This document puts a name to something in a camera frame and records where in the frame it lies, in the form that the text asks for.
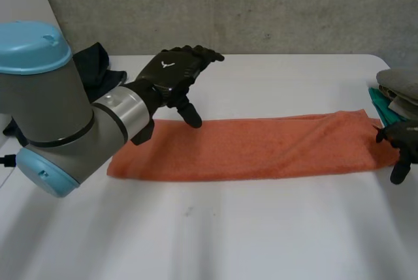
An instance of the light blue joint cap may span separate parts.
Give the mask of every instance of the light blue joint cap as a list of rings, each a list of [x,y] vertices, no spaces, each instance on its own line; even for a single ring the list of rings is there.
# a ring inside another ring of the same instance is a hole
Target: light blue joint cap
[[[30,149],[22,148],[19,151],[16,164],[34,184],[56,197],[66,197],[80,186],[60,167]]]
[[[53,71],[71,57],[70,46],[53,25],[35,21],[0,23],[0,73]]]

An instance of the table surface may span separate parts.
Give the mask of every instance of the table surface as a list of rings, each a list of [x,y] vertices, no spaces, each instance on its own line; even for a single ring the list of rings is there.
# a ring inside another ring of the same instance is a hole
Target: table surface
[[[151,56],[111,57],[130,79]],[[371,55],[229,55],[190,99],[203,119],[364,108]],[[179,119],[175,110],[157,117]],[[0,154],[19,146],[9,140]],[[15,170],[0,189],[0,279],[416,279],[418,177],[152,183],[106,176],[64,199]],[[4,180],[6,172],[0,172]]]

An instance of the orange towel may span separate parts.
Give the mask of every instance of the orange towel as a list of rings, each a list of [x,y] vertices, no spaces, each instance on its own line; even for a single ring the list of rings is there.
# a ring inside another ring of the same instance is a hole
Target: orange towel
[[[376,144],[378,119],[364,110],[274,119],[205,121],[192,129],[156,120],[152,139],[126,144],[108,174],[155,181],[275,179],[390,166],[398,151]]]

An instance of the black cloth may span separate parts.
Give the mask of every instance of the black cloth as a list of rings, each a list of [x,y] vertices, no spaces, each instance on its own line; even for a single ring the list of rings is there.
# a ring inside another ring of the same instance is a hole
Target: black cloth
[[[74,63],[90,102],[94,102],[119,84],[126,82],[125,71],[108,70],[109,56],[100,43],[96,43],[73,55]],[[5,136],[15,136],[22,146],[28,142],[16,122],[12,121],[3,130]]]

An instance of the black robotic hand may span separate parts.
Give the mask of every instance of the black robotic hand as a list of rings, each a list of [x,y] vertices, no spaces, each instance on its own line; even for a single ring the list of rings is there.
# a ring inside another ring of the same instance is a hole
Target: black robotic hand
[[[175,107],[188,125],[199,128],[202,119],[189,102],[187,93],[197,76],[210,63],[224,59],[221,54],[202,46],[163,50],[142,69],[134,82],[124,86],[141,96],[150,111],[150,117],[159,107]],[[148,126],[132,139],[133,143],[139,145],[149,140],[153,127],[151,119]]]
[[[391,182],[401,184],[411,170],[411,164],[418,163],[418,121],[397,122],[378,129],[376,142],[390,141],[399,149],[399,161],[395,164]]]

